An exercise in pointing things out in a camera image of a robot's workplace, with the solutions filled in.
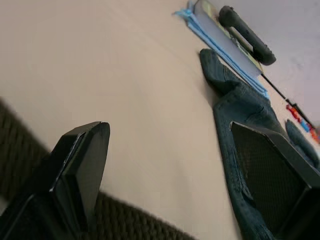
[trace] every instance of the dark brown woven strap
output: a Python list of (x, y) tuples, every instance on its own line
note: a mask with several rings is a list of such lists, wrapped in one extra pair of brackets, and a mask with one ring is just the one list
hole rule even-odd
[[(0, 195), (11, 201), (49, 152), (33, 137), (0, 100)], [(149, 215), (98, 194), (96, 226), (84, 240), (192, 239), (187, 234)]]

